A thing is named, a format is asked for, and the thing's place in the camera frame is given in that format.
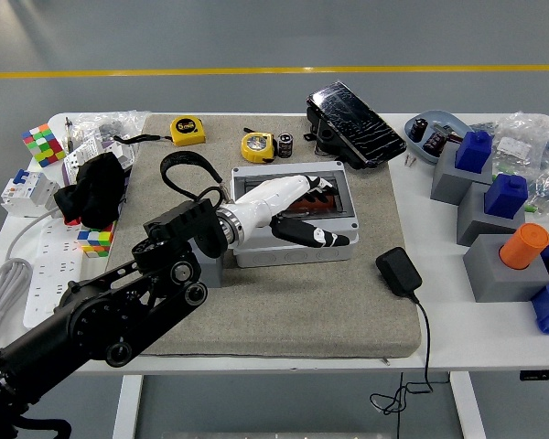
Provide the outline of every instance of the black strap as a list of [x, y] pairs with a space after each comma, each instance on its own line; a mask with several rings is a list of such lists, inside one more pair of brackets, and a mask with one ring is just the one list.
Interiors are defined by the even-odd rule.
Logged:
[[167, 139], [171, 141], [173, 140], [173, 138], [170, 136], [156, 135], [156, 134], [139, 134], [136, 137], [131, 137], [130, 139], [125, 139], [125, 140], [119, 135], [115, 135], [113, 137], [113, 140], [124, 145], [137, 144], [138, 142], [154, 142], [155, 140], [161, 140], [161, 139]]
[[218, 171], [215, 170], [215, 168], [211, 165], [211, 163], [203, 156], [198, 153], [194, 153], [193, 151], [177, 151], [176, 153], [171, 153], [167, 155], [162, 161], [160, 166], [161, 171], [161, 177], [163, 178], [163, 181], [167, 186], [169, 186], [171, 189], [176, 190], [179, 194], [193, 199], [195, 201], [199, 201], [201, 198], [203, 198], [205, 195], [207, 195], [211, 191], [217, 191], [220, 194], [220, 199], [218, 200], [218, 203], [214, 206], [214, 208], [217, 208], [222, 201], [224, 200], [224, 194], [219, 186], [211, 186], [204, 189], [199, 195], [195, 195], [188, 190], [185, 190], [179, 186], [177, 186], [168, 176], [167, 171], [177, 165], [193, 165], [193, 166], [199, 166], [208, 171], [210, 175], [213, 177], [213, 179], [216, 181], [216, 183], [220, 184], [223, 180], [220, 177], [220, 174], [218, 174]]

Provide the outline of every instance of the cracked phone screen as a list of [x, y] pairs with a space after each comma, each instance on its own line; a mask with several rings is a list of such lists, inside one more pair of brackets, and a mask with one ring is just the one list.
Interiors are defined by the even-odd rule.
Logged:
[[379, 165], [406, 148], [406, 142], [340, 81], [313, 93], [307, 103], [367, 166]]

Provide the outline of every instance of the black power adapter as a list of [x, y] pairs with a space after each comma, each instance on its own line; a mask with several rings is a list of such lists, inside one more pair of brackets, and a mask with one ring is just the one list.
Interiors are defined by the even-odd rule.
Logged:
[[394, 294], [419, 303], [414, 290], [421, 286], [423, 280], [404, 248], [395, 247], [381, 254], [376, 258], [376, 266]]

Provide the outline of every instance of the white robotic hand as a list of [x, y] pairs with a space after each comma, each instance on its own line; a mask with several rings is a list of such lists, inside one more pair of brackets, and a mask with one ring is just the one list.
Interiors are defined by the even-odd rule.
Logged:
[[271, 225], [277, 238], [309, 247], [348, 245], [350, 241], [346, 237], [297, 219], [277, 217], [305, 194], [323, 193], [326, 190], [334, 189], [321, 177], [280, 177], [264, 181], [234, 203], [221, 205], [217, 213], [230, 248], [244, 244], [254, 229], [267, 225]]

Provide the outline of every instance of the gray block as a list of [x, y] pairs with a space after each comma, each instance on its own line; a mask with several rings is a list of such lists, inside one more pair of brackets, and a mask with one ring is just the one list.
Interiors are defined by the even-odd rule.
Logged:
[[524, 223], [524, 209], [512, 219], [484, 213], [484, 195], [490, 186], [472, 183], [457, 208], [457, 244], [469, 247], [479, 235], [513, 234]]
[[223, 255], [217, 259], [210, 258], [203, 254], [194, 240], [190, 240], [191, 249], [201, 267], [202, 281], [208, 288], [221, 288], [221, 279], [223, 277]]
[[541, 256], [524, 270], [501, 261], [499, 251], [511, 235], [480, 235], [463, 260], [476, 302], [527, 302], [549, 284]]
[[455, 204], [463, 199], [472, 182], [490, 185], [492, 183], [492, 155], [488, 157], [482, 172], [464, 171], [456, 169], [456, 152], [458, 144], [447, 142], [439, 157], [436, 169], [433, 173], [433, 185], [431, 187], [431, 199]]

